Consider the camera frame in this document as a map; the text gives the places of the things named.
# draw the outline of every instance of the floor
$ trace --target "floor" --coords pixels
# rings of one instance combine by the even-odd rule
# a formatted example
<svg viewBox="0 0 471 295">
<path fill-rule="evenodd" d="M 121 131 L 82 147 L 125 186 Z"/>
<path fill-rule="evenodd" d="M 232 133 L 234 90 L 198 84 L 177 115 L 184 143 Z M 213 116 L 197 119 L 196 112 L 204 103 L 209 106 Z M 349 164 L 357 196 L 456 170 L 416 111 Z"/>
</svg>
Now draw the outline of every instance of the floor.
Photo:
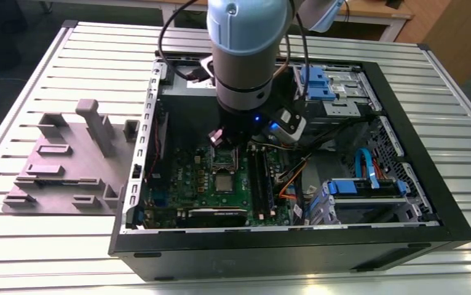
<svg viewBox="0 0 471 295">
<path fill-rule="evenodd" d="M 134 25 L 161 25 L 161 14 L 154 9 L 54 3 L 53 13 L 44 15 L 38 3 L 25 0 L 20 1 L 20 8 L 26 17 L 29 28 L 25 32 L 13 35 L 22 58 L 21 64 L 9 71 L 0 71 L 0 122 L 65 19 Z M 204 14 L 196 15 L 194 12 L 186 12 L 177 17 L 177 26 L 204 28 L 201 19 L 204 19 Z M 471 99 L 471 80 L 461 88 Z"/>
</svg>

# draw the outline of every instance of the metal workbench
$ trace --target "metal workbench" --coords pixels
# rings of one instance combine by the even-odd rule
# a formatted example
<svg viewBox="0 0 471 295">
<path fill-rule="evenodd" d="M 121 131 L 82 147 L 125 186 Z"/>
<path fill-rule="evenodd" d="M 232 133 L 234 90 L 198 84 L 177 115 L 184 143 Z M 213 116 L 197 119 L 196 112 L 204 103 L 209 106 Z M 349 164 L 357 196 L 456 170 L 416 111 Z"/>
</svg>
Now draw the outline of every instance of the metal workbench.
<svg viewBox="0 0 471 295">
<path fill-rule="evenodd" d="M 471 243 L 379 273 L 145 284 L 106 254 L 112 216 L 8 216 L 4 193 L 40 136 L 42 112 L 70 122 L 80 98 L 98 100 L 116 123 L 141 114 L 158 28 L 78 23 L 58 31 L 0 126 L 0 290 L 70 294 L 471 294 Z M 300 39 L 290 37 L 294 56 Z M 447 186 L 471 224 L 471 104 L 433 55 L 412 44 L 310 38 L 309 55 L 379 63 Z M 208 52 L 204 30 L 166 32 L 165 50 Z"/>
</svg>

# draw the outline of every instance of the wooden desk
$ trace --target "wooden desk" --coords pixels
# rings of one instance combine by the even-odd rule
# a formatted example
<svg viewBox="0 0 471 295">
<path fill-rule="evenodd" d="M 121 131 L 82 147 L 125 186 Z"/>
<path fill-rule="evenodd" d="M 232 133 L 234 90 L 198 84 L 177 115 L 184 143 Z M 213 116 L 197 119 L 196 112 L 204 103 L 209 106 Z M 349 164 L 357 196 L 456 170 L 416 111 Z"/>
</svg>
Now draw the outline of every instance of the wooden desk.
<svg viewBox="0 0 471 295">
<path fill-rule="evenodd" d="M 385 0 L 348 0 L 347 2 L 351 7 L 351 17 L 383 17 L 409 20 L 415 16 L 404 2 L 399 9 L 385 6 Z M 345 11 L 347 8 L 343 5 L 339 14 L 344 15 Z"/>
<path fill-rule="evenodd" d="M 145 2 L 168 4 L 161 5 L 162 19 L 166 20 L 173 11 L 178 8 L 178 5 L 185 3 L 186 0 L 150 0 Z M 384 29 L 379 41 L 393 42 L 405 21 L 412 19 L 415 15 L 404 3 L 401 3 L 399 9 L 387 7 L 384 3 L 384 0 L 348 0 L 348 6 L 351 7 L 351 17 L 348 21 L 351 23 L 385 25 L 387 28 Z M 206 4 L 208 0 L 198 0 L 186 10 L 205 11 Z M 337 22 L 344 21 L 345 14 L 347 8 L 345 5 L 343 5 L 336 17 Z"/>
<path fill-rule="evenodd" d="M 161 10 L 162 21 L 172 16 L 173 11 L 188 0 L 52 0 L 52 2 L 66 2 L 78 4 L 98 4 L 109 6 L 145 7 Z M 198 0 L 186 10 L 205 11 L 208 0 Z M 413 17 L 408 7 L 401 4 L 399 9 L 392 9 L 384 5 L 384 0 L 348 0 L 351 6 L 351 23 L 369 23 L 387 26 L 379 41 L 393 42 L 405 21 Z M 344 21 L 345 6 L 341 7 L 336 17 L 337 22 Z"/>
</svg>

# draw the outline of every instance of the black cable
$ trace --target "black cable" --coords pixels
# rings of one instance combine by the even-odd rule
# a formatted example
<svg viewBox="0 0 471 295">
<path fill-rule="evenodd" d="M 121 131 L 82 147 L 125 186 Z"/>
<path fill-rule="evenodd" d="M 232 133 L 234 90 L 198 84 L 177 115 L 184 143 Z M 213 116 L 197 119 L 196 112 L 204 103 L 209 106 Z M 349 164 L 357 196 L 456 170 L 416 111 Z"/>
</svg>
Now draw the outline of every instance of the black cable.
<svg viewBox="0 0 471 295">
<path fill-rule="evenodd" d="M 166 32 L 168 26 L 170 24 L 170 22 L 176 19 L 177 14 L 186 9 L 186 7 L 189 5 L 192 5 L 193 3 L 196 3 L 197 0 L 189 0 L 181 7 L 177 8 L 177 10 L 173 12 L 172 16 L 168 18 L 165 24 L 162 25 L 161 28 L 161 33 L 158 34 L 158 40 L 157 40 L 157 49 L 158 49 L 158 55 L 161 56 L 162 61 L 165 62 L 165 64 L 168 65 L 168 68 L 176 73 L 176 75 L 178 77 L 181 77 L 184 80 L 190 80 L 190 78 L 186 77 L 186 75 L 184 75 L 177 69 L 176 67 L 169 63 L 166 56 L 164 55 L 162 52 L 162 38 L 164 38 L 164 33 Z"/>
<path fill-rule="evenodd" d="M 348 1 L 344 0 L 345 12 L 344 12 L 344 22 L 348 23 L 348 19 L 351 18 L 351 6 L 348 6 Z"/>
<path fill-rule="evenodd" d="M 298 14 L 294 14 L 294 19 L 297 20 L 297 25 L 298 25 L 298 31 L 301 33 L 301 40 L 302 40 L 302 54 L 304 54 L 304 66 L 305 66 L 305 80 L 304 80 L 304 87 L 302 87 L 302 94 L 301 94 L 301 99 L 306 97 L 306 92 L 308 92 L 308 80 L 309 80 L 309 63 L 308 63 L 308 46 L 306 46 L 306 36 L 304 33 L 304 27 L 302 27 L 302 22 L 301 22 L 301 17 Z"/>
</svg>

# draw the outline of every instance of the blue plastic latch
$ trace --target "blue plastic latch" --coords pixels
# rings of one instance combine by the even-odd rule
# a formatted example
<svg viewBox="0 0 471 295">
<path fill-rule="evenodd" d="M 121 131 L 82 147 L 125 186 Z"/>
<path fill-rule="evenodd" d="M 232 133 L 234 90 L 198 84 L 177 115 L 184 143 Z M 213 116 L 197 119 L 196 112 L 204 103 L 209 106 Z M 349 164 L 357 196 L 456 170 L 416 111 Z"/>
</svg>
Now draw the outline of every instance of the blue plastic latch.
<svg viewBox="0 0 471 295">
<path fill-rule="evenodd" d="M 356 185 L 352 180 L 335 180 L 337 192 L 340 194 L 357 194 Z"/>
<path fill-rule="evenodd" d="M 396 186 L 399 189 L 399 194 L 404 196 L 407 194 L 407 183 L 403 180 L 396 181 Z"/>
<path fill-rule="evenodd" d="M 336 94 L 332 92 L 329 88 L 314 88 L 308 86 L 308 99 L 309 100 L 324 100 L 324 101 L 335 101 Z"/>
<path fill-rule="evenodd" d="M 335 195 L 337 193 L 336 185 L 333 184 L 333 181 L 328 182 L 328 192 L 331 195 Z"/>
<path fill-rule="evenodd" d="M 308 100 L 324 100 L 333 101 L 336 100 L 336 94 L 329 88 L 329 79 L 325 75 L 322 68 L 310 66 L 309 71 L 309 80 L 308 80 L 308 89 L 306 94 Z M 301 67 L 300 71 L 300 82 L 304 84 L 305 81 L 305 66 Z"/>
</svg>

